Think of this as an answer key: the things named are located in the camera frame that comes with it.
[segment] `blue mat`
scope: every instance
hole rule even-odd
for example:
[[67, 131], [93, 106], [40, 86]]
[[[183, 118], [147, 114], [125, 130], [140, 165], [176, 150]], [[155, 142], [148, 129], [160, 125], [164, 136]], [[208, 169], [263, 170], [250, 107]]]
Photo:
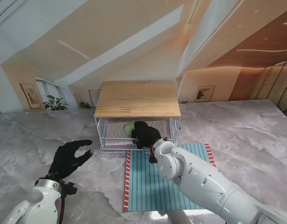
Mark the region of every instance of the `blue mat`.
[[[178, 144], [215, 166], [207, 144]], [[124, 211], [171, 211], [203, 209], [191, 202], [158, 171], [157, 164], [149, 163], [148, 151], [128, 151]]]

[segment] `black glove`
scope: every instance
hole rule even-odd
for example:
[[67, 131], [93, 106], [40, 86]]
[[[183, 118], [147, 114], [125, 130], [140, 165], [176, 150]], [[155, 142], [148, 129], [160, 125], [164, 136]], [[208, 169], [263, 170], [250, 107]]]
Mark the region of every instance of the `black glove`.
[[93, 151], [89, 150], [84, 155], [75, 158], [74, 154], [82, 146], [89, 146], [93, 142], [91, 140], [79, 140], [67, 142], [60, 146], [55, 153], [54, 161], [51, 164], [48, 175], [63, 179], [76, 171], [78, 167], [84, 164], [92, 155]]
[[143, 147], [149, 148], [154, 145], [158, 139], [161, 139], [160, 132], [157, 129], [148, 126], [144, 121], [134, 122], [134, 127], [135, 129], [131, 132], [131, 137], [137, 139], [136, 146], [139, 149], [142, 149]]

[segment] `wooden table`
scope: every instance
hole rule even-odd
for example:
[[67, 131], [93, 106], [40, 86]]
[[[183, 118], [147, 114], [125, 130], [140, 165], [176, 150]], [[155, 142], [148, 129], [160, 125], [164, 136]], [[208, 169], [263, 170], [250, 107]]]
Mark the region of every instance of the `wooden table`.
[[95, 118], [181, 117], [173, 82], [104, 82]]

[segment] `gray marble floor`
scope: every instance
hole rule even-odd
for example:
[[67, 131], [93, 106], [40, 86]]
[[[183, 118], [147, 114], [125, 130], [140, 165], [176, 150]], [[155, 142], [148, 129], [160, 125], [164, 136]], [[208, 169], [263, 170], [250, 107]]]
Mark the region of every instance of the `gray marble floor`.
[[[287, 211], [287, 118], [268, 100], [181, 105], [178, 143], [209, 143], [217, 167], [262, 203]], [[45, 176], [56, 149], [91, 139], [94, 156], [66, 181], [78, 186], [66, 198], [63, 223], [222, 224], [207, 210], [123, 213], [125, 152], [99, 150], [89, 110], [0, 115], [0, 223], [34, 182]]]

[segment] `white wire rack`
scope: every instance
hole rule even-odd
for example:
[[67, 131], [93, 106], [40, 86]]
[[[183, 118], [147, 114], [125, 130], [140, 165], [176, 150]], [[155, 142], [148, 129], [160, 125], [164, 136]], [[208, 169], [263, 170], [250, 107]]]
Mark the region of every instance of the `white wire rack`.
[[148, 125], [158, 129], [161, 137], [176, 142], [180, 118], [95, 118], [101, 149], [107, 150], [148, 150], [138, 149], [134, 143], [136, 139], [124, 136], [110, 136], [108, 130], [115, 125], [124, 127], [131, 121], [145, 121]]

